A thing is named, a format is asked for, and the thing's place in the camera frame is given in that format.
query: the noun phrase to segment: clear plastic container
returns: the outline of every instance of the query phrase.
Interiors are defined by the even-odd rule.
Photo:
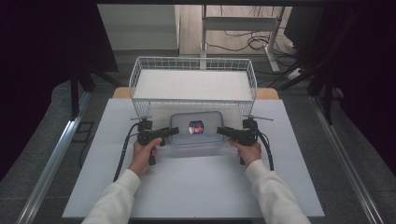
[[[179,134],[170,137],[175,147],[212,147],[224,141],[224,135],[217,133],[218,127],[223,127],[219,111],[174,114],[170,127],[179,129]]]

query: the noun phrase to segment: black cable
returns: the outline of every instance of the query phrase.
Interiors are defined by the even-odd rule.
[[[129,143],[129,139],[131,138],[131,136],[134,136],[135,134],[131,134],[132,130],[134,129],[134,127],[136,125],[138,125],[139,123],[136,123],[134,125],[132,125],[131,129],[129,130],[128,134],[125,137],[125,141],[124,141],[124,145],[122,147],[122,152],[121,152],[121,156],[120,156],[120,161],[119,161],[119,166],[117,167],[117,172],[114,175],[114,179],[113,182],[116,182],[116,180],[119,178],[120,175],[120,171],[121,171],[121,167],[123,164],[123,160],[125,158],[125,152],[126,152],[126,148],[128,147],[128,143]]]
[[[220,12],[221,12],[221,16],[222,16],[223,13],[224,13],[224,16],[227,16],[227,15],[225,14],[225,11],[222,9],[222,6],[220,6]]]
[[[274,161],[273,161],[273,157],[272,157],[272,153],[271,153],[271,149],[270,149],[270,141],[267,137],[267,135],[259,132],[259,137],[262,140],[262,143],[264,144],[265,150],[267,151],[267,155],[268,155],[268,161],[270,163],[270,170],[274,171]]]
[[[284,71],[283,73],[281,73],[280,77],[278,77],[276,80],[274,80],[273,82],[271,82],[267,88],[271,88],[272,85],[274,85],[275,83],[277,83],[283,76],[285,76],[286,74],[288,74],[290,72],[291,66],[288,67],[288,69],[286,69],[286,71]]]
[[[277,77],[276,77],[276,78],[273,78],[273,79],[269,79],[269,80],[264,80],[264,81],[258,82],[257,85],[261,85],[261,84],[263,84],[263,83],[265,83],[265,82],[274,81],[274,80],[276,80],[276,79],[277,79]]]
[[[253,7],[250,11],[249,11],[249,13],[247,14],[247,17],[250,15],[250,13],[253,11],[253,10],[255,10],[256,9],[256,7]]]
[[[263,71],[259,71],[259,70],[254,70],[255,73],[263,73],[265,75],[271,75],[271,76],[276,76],[279,75],[280,73],[270,73],[270,72],[263,72]]]
[[[269,36],[264,36],[264,35],[253,36],[253,34],[251,34],[250,38],[247,40],[247,44],[250,46],[251,49],[255,49],[255,50],[264,49],[268,45],[269,38],[270,38]],[[251,46],[251,43],[254,42],[259,42],[261,45],[258,48],[255,48]]]
[[[227,31],[224,31],[224,33],[225,33],[226,35],[229,35],[229,36],[251,35],[252,33],[257,33],[257,32],[258,32],[258,31],[252,31],[252,32],[248,32],[248,33],[244,33],[244,34],[240,34],[240,35],[230,35],[230,34],[227,33]]]
[[[277,44],[277,41],[275,41],[276,47],[277,49],[274,49],[274,54],[278,54],[278,55],[289,55],[291,57],[297,57],[296,54],[290,54],[290,53],[285,53],[280,49],[280,46]]]
[[[226,50],[229,50],[229,51],[240,51],[240,50],[242,50],[242,49],[246,49],[249,45],[246,45],[245,47],[243,47],[243,48],[241,48],[241,49],[227,49],[227,48],[224,48],[224,47],[222,47],[222,46],[219,46],[219,45],[211,45],[211,44],[208,44],[207,42],[206,42],[206,44],[209,46],[209,47],[214,47],[214,48],[219,48],[219,49],[226,49]]]
[[[295,57],[293,57],[293,56],[291,56],[291,55],[279,55],[278,57],[276,57],[276,61],[277,61],[278,63],[282,64],[282,65],[285,66],[285,67],[290,67],[290,66],[293,65],[293,63],[292,63],[292,64],[285,64],[285,63],[282,63],[282,62],[279,60],[280,58],[288,58],[288,57],[290,57],[290,58],[295,58]]]

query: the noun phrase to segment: white table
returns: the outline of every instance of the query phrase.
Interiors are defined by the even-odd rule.
[[[257,100],[252,114],[271,144],[276,171],[309,217],[324,216],[281,100]],[[63,217],[85,217],[116,173],[125,135],[135,116],[130,99],[110,99]],[[123,169],[132,158],[131,139]],[[268,165],[266,153],[262,154]],[[159,147],[157,164],[135,194],[136,218],[262,217],[245,167],[228,143],[217,149]]]

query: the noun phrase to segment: wire mesh basket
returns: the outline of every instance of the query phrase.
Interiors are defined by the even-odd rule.
[[[139,118],[154,117],[154,110],[229,112],[232,107],[242,117],[250,114],[257,82],[248,59],[139,57],[129,88]]]

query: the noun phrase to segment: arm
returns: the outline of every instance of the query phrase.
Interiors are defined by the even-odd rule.
[[[265,222],[310,223],[285,181],[262,163],[261,145],[256,143],[253,147],[244,147],[232,139],[229,141],[238,148],[238,155],[246,163],[246,174],[252,183],[253,195],[259,201]]]
[[[161,138],[156,138],[144,147],[134,143],[131,165],[105,189],[82,223],[128,223],[134,205],[134,193],[140,185],[139,176],[149,168],[149,155],[157,154],[155,146],[161,141]]]

